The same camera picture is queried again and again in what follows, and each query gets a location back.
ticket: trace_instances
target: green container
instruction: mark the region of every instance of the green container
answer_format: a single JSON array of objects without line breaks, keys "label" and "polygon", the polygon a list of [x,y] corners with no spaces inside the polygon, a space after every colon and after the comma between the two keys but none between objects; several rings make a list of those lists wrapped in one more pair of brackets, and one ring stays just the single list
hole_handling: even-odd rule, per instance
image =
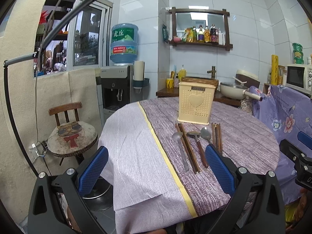
[{"label": "green container", "polygon": [[294,58],[294,63],[295,64],[303,64],[304,62],[303,62],[303,60],[302,59],[300,59],[300,58]]},{"label": "green container", "polygon": [[293,43],[294,51],[302,52],[302,46],[298,43]]},{"label": "green container", "polygon": [[303,53],[301,51],[293,51],[294,57],[303,60]]}]

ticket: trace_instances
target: faucet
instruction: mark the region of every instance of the faucet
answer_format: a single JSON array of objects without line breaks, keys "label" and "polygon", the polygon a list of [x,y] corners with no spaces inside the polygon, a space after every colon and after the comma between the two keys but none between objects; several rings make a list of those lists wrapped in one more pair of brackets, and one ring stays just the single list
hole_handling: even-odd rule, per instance
[{"label": "faucet", "polygon": [[207,71],[208,74],[211,73],[211,79],[215,79],[216,78],[216,66],[212,66],[211,70]]}]

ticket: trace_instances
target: perforated basket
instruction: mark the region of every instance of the perforated basket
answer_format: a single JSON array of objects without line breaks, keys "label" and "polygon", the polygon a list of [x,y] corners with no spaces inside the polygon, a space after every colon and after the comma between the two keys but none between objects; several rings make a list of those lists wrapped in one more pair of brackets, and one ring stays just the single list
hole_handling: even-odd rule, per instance
[{"label": "perforated basket", "polygon": [[178,121],[208,125],[214,92],[211,84],[181,82]]}]

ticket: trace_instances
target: chair base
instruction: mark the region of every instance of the chair base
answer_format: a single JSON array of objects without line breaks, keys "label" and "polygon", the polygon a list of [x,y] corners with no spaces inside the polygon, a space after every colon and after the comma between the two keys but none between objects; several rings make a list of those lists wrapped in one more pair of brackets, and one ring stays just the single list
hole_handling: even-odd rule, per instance
[{"label": "chair base", "polygon": [[91,193],[83,197],[91,211],[103,211],[113,206],[113,186],[102,177],[96,181]]}]

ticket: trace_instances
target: yellow stripe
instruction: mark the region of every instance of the yellow stripe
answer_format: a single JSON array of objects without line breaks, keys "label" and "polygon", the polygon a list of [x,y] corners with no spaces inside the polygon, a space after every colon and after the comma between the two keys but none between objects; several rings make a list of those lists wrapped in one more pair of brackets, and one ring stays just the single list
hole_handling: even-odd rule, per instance
[{"label": "yellow stripe", "polygon": [[155,131],[154,131],[153,127],[152,127],[152,124],[149,122],[149,119],[147,118],[146,113],[145,113],[143,107],[141,106],[141,104],[139,102],[138,102],[138,106],[140,107],[140,109],[142,111],[142,114],[143,114],[143,116],[145,118],[145,121],[146,121],[147,125],[149,126],[149,130],[151,131],[151,133],[152,133],[152,135],[154,137],[154,140],[155,140],[155,142],[157,144],[157,147],[160,150],[160,153],[162,154],[162,156],[163,156],[163,158],[165,160],[165,163],[168,166],[168,169],[171,172],[172,177],[174,178],[175,183],[177,184],[177,186],[180,189],[180,192],[181,192],[181,194],[182,194],[182,196],[184,198],[184,201],[185,201],[185,203],[186,203],[186,205],[188,207],[188,210],[190,211],[191,216],[193,218],[197,217],[197,213],[195,211],[195,208],[194,208],[194,205],[192,203],[191,198],[189,197],[188,193],[186,192],[185,187],[181,183],[177,173],[174,170],[174,167],[172,166],[171,162],[169,161],[166,152],[163,150],[163,147],[161,146],[161,143],[158,140],[157,135],[155,134]]}]

